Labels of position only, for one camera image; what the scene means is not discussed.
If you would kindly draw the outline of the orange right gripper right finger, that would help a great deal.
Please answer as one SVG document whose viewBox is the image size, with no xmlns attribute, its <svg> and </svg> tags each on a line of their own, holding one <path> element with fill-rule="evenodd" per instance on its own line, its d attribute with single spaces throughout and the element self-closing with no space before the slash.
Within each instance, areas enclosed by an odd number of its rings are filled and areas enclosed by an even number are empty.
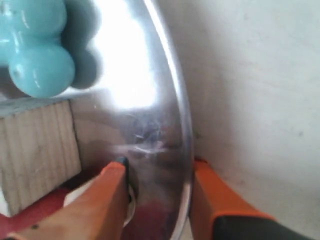
<svg viewBox="0 0 320 240">
<path fill-rule="evenodd" d="M 194 162 L 191 231 L 195 240 L 307 239 L 255 209 L 202 159 Z"/>
</svg>

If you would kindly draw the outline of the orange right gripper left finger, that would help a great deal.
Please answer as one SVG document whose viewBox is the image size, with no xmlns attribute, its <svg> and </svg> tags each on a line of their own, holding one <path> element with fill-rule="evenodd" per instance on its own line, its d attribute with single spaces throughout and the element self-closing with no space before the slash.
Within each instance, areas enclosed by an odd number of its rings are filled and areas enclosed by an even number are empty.
<svg viewBox="0 0 320 240">
<path fill-rule="evenodd" d="M 129 206 L 129 162 L 110 162 L 90 187 L 66 207 L 9 240 L 119 240 Z"/>
</svg>

